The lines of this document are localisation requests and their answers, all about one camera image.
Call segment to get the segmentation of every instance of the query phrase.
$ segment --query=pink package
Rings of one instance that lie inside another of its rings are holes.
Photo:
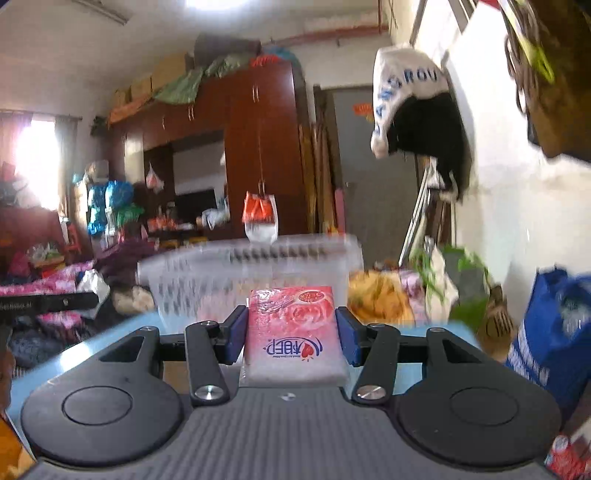
[[[243,384],[251,387],[343,386],[330,287],[287,287],[251,293]]]

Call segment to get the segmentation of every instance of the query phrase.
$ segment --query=ceiling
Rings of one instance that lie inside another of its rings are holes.
[[[158,59],[192,51],[202,31],[262,40],[301,33],[304,19],[375,8],[376,0],[247,0],[234,11],[199,12],[184,0],[103,0],[121,26],[70,0],[11,0],[0,10],[0,72],[17,65],[114,89]]]

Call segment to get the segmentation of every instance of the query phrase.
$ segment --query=basket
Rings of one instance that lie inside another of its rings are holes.
[[[335,306],[347,304],[349,273],[363,269],[350,235],[279,237],[272,245],[248,240],[208,242],[138,264],[169,333],[202,320],[223,322],[252,290],[330,286]]]

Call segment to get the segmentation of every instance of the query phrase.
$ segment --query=orange sign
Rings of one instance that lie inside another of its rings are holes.
[[[372,115],[374,112],[371,103],[357,103],[356,105],[353,105],[353,111],[355,112],[355,115],[360,116]]]

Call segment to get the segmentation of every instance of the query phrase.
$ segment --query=window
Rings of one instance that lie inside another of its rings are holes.
[[[21,133],[17,145],[16,173],[25,178],[41,206],[57,210],[59,150],[55,122],[33,120]]]

